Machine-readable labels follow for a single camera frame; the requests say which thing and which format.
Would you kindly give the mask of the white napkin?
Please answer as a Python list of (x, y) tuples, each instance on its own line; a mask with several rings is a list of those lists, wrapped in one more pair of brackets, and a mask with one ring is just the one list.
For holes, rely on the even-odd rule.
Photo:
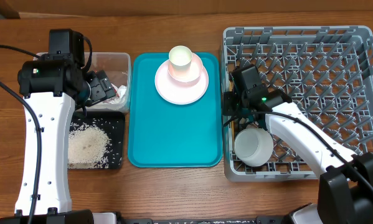
[(112, 84), (112, 89), (115, 91), (115, 96), (110, 99), (104, 100), (101, 103), (98, 103), (97, 107), (120, 108), (125, 104), (125, 93), (127, 91), (127, 87), (124, 85), (117, 87), (116, 85)]

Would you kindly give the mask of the grey metal bowl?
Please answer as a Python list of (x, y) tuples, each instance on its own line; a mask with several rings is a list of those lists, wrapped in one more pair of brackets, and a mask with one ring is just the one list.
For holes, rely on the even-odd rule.
[(273, 152), (273, 139), (270, 133), (260, 128), (247, 128), (236, 135), (235, 155), (246, 165), (259, 167), (264, 165)]

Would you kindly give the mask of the white rice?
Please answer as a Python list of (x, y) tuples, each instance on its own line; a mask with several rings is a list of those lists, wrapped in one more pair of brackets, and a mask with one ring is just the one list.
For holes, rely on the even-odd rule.
[(72, 122), (68, 136), (69, 169), (118, 169), (123, 163), (123, 145), (111, 124)]

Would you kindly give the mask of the white cup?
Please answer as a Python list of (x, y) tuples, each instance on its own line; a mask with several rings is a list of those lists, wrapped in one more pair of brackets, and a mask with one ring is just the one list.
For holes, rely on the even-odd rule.
[(187, 73), (192, 62), (192, 51), (184, 46), (178, 45), (169, 51), (169, 71), (171, 73)]

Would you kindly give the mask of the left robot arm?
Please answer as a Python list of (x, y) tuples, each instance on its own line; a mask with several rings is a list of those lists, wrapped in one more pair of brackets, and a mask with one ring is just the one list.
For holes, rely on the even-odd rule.
[(85, 113), (116, 95), (104, 71), (90, 71), (84, 45), (71, 29), (49, 32), (49, 50), (23, 64), (19, 93), (25, 107), (26, 145), (22, 185), (14, 215), (0, 223), (117, 223), (115, 212), (75, 211), (68, 187), (68, 134), (73, 113)]

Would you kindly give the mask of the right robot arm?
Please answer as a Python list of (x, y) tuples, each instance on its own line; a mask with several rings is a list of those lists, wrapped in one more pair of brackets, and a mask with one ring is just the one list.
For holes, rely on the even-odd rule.
[(358, 155), (312, 123), (282, 90), (268, 91), (254, 65), (230, 73), (233, 90), (224, 94), (225, 122), (243, 118), (234, 139), (235, 155), (246, 165), (264, 165), (273, 137), (286, 142), (319, 179), (318, 202), (293, 210), (282, 223), (373, 223), (373, 154)]

